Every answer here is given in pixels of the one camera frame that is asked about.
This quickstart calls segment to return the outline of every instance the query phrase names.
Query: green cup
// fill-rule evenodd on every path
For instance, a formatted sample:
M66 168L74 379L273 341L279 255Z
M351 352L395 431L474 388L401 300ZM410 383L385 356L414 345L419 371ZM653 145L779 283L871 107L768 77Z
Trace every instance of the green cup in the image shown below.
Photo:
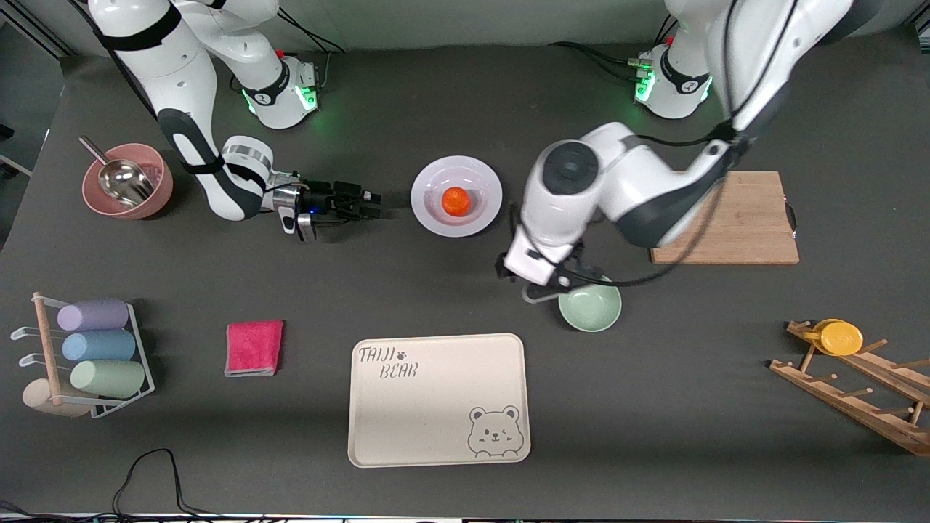
M71 371L71 385L86 393L126 399L145 383L145 369L138 361L107 359L82 361Z
M601 276L601 281L610 281ZM620 317L622 300L616 287L588 285L559 295L559 312L568 325L583 332L608 329Z

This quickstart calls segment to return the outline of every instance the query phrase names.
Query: white plate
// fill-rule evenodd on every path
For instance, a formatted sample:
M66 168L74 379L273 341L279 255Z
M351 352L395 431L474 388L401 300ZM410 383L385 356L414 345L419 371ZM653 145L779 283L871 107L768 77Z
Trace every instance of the white plate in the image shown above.
M515 335L364 340L352 349L353 465L516 463L529 451Z
M443 193L451 187L465 189L472 198L472 210L465 216L451 216L443 210ZM453 238L487 227L497 217L502 200L494 169L470 156L447 156L432 162L419 172L410 190L417 220L430 231Z

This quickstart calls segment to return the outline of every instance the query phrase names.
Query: orange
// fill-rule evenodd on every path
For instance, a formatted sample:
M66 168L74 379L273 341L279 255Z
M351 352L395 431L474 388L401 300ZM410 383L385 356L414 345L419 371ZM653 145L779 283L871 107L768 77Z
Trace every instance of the orange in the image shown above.
M461 187L451 187L443 193L443 210L451 216L465 216L472 208L472 199L468 191Z

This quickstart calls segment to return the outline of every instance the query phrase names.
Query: beige tray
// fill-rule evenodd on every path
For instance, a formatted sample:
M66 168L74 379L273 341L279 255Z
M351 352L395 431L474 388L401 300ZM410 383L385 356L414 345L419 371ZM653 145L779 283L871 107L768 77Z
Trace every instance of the beige tray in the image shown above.
M353 465L516 463L529 451L523 342L513 334L364 340L352 349Z

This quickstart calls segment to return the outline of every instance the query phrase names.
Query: bear face print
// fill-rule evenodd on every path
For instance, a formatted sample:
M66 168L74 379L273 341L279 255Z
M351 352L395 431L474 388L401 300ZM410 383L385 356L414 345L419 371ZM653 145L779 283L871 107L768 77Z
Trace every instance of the bear face print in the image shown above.
M508 406L501 411L488 412L481 407L472 409L472 433L468 437L469 449L475 457L517 455L524 444L523 433L517 425L520 411Z

